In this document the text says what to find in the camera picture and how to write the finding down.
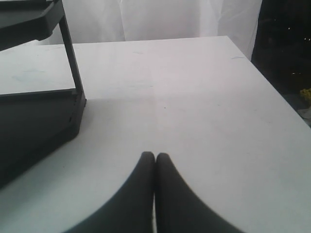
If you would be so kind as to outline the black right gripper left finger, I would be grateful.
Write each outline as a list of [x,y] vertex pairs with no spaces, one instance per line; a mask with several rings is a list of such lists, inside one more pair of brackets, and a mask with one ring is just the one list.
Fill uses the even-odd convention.
[[155,156],[143,152],[114,196],[69,233],[152,233]]

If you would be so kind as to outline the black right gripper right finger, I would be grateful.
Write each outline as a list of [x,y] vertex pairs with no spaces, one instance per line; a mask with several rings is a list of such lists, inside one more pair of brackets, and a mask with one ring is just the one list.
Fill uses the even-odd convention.
[[189,188],[171,158],[156,158],[155,213],[159,233],[240,233]]

